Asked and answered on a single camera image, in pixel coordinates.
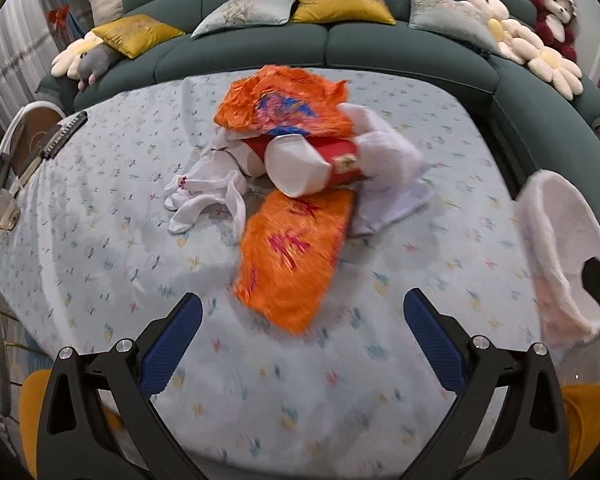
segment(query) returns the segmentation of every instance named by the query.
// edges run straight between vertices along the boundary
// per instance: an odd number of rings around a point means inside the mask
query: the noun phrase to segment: green sofa
[[[148,14],[185,32],[227,0],[124,0],[126,14]],[[528,0],[501,0],[529,25]],[[496,56],[479,56],[442,36],[408,27],[410,0],[386,0],[395,26],[347,22],[288,23],[226,30],[163,43],[135,60],[123,60],[98,83],[77,92],[75,82],[45,76],[42,94],[73,112],[119,92],[191,75],[259,68],[264,64],[349,68],[428,81],[453,94],[488,121],[519,186],[539,168],[562,174],[583,193],[600,222],[600,90],[584,78],[572,103],[525,68]]]

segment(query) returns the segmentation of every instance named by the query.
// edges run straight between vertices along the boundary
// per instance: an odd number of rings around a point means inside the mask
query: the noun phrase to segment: floral tablecloth
[[[232,295],[239,251],[226,209],[212,206],[182,235],[167,232],[165,184],[198,158],[229,84],[253,71],[190,77],[88,109],[88,123],[18,198],[22,217],[0,240],[0,291],[51,354],[107,350],[193,291],[202,326],[153,398],[185,449],[268,472],[390,476],[454,400],[404,322],[405,292],[419,286],[469,334],[503,348],[528,348],[539,320],[506,188],[456,99],[398,76],[314,72],[350,80],[350,102],[420,146],[436,195],[381,234],[346,242],[303,337]],[[251,184],[251,212],[267,191]],[[494,396],[472,452],[502,399]]]

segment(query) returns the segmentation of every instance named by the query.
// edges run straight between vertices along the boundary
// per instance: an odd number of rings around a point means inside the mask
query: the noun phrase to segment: white sheer curtain
[[[58,54],[46,22],[59,0],[7,0],[0,10],[0,124],[6,130]]]

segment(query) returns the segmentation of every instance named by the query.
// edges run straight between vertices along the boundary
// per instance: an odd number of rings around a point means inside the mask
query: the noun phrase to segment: yellow pillow
[[[292,20],[306,23],[360,20],[395,25],[384,0],[298,0]]]
[[[120,54],[135,59],[147,50],[167,40],[182,36],[184,32],[159,22],[145,14],[120,18],[101,25],[92,32]]]

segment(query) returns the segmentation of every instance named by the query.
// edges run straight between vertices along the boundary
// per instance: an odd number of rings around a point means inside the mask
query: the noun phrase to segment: metal screw
[[[473,341],[474,341],[474,346],[476,348],[479,348],[480,350],[489,348],[489,346],[491,345],[491,342],[487,338],[485,338],[485,336],[483,336],[483,335],[477,335],[476,337],[474,337]]]
[[[131,339],[121,339],[116,343],[116,350],[123,354],[124,352],[129,352],[133,345],[134,342]]]
[[[61,359],[68,359],[74,353],[74,349],[70,346],[65,346],[61,351],[58,352],[58,357]]]
[[[544,346],[542,343],[536,343],[534,345],[534,352],[538,355],[546,355],[548,350],[546,349],[546,346]]]

